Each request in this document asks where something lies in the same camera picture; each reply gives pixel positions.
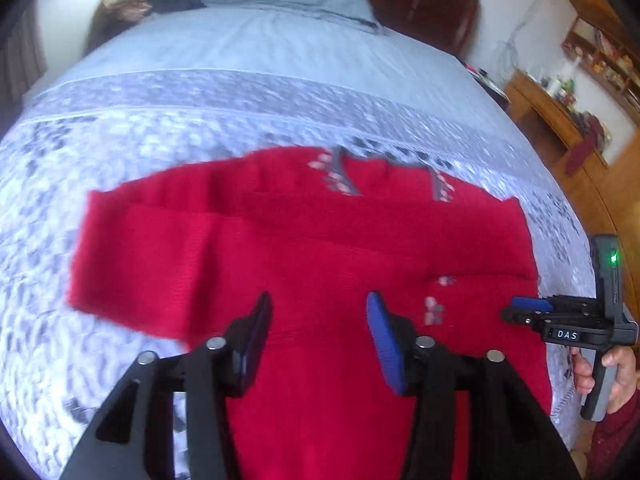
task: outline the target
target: device handle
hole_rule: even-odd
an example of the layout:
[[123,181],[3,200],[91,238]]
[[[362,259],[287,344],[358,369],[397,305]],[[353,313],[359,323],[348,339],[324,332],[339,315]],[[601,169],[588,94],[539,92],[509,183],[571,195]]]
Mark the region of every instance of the device handle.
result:
[[582,349],[582,356],[591,363],[592,376],[596,381],[590,394],[582,396],[582,409],[580,414],[584,420],[600,422],[607,414],[607,404],[613,383],[618,374],[617,366],[606,367],[602,364],[602,357],[607,350]]

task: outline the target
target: maroon sleeve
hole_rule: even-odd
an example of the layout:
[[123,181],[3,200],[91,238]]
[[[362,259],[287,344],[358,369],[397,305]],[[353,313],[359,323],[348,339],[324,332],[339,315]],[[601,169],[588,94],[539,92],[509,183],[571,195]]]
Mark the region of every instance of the maroon sleeve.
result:
[[624,447],[633,430],[640,422],[640,394],[638,391],[619,411],[607,415],[596,426],[588,456],[590,480],[605,479],[616,457]]

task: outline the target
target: silver bolt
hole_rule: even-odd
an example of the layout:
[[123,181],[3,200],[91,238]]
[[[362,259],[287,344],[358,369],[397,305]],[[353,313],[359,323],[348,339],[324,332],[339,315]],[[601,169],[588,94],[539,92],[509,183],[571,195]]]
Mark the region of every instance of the silver bolt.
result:
[[149,363],[152,363],[156,357],[158,356],[155,352],[152,352],[151,350],[145,350],[144,352],[140,352],[140,355],[138,355],[138,364],[148,365]]
[[226,345],[226,339],[223,337],[211,337],[207,340],[209,350],[220,350],[224,345]]
[[421,335],[415,339],[415,345],[418,348],[433,348],[436,346],[436,340],[428,335]]
[[486,353],[486,358],[492,363],[501,363],[504,361],[504,354],[499,350],[489,350]]

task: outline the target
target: bed sheet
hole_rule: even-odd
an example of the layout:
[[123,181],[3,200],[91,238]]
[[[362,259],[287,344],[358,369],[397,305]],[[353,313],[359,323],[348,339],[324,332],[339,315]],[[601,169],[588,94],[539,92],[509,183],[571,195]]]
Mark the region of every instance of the bed sheet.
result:
[[[69,261],[91,189],[268,146],[343,146],[429,164],[499,198],[519,197],[540,293],[594,294],[588,242],[565,197],[452,57],[391,33],[382,36],[390,46],[367,43],[376,36],[348,29],[362,40],[351,63],[325,40],[324,57],[310,43],[310,52],[288,63],[282,54],[267,70],[260,48],[252,59],[234,56],[230,37],[203,33],[212,16],[203,10],[151,20],[107,44],[39,95],[0,143],[0,418],[45,479],[59,476],[140,351],[181,350],[66,306]],[[309,29],[322,23],[306,19]],[[248,20],[263,26],[264,43],[278,43],[267,31],[279,19]],[[249,34],[235,30],[236,37]],[[295,45],[287,43],[274,51],[291,54]],[[305,68],[305,56],[313,66]],[[547,357],[552,420],[571,444],[578,397],[568,355],[548,346]],[[180,397],[174,430],[176,472],[188,478]]]

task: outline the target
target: hand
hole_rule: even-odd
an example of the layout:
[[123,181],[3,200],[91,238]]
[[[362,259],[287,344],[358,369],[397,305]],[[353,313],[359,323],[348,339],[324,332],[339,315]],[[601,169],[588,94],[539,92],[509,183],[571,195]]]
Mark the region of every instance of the hand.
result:
[[[574,384],[579,394],[590,394],[595,386],[591,377],[591,364],[580,354],[579,348],[571,348],[574,361]],[[638,388],[636,355],[628,346],[616,346],[602,357],[606,367],[618,366],[616,381],[611,388],[607,413],[615,413],[634,396]]]

